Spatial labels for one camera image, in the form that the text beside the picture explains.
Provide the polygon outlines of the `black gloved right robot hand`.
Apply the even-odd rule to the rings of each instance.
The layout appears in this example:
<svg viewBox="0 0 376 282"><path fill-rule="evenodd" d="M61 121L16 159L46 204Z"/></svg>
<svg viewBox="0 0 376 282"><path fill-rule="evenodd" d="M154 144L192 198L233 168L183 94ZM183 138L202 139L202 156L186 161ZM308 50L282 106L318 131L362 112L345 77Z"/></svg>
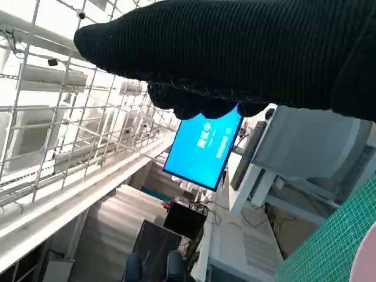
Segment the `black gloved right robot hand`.
<svg viewBox="0 0 376 282"><path fill-rule="evenodd" d="M374 1L160 1L73 41L181 120L271 103L375 120Z"/></svg>

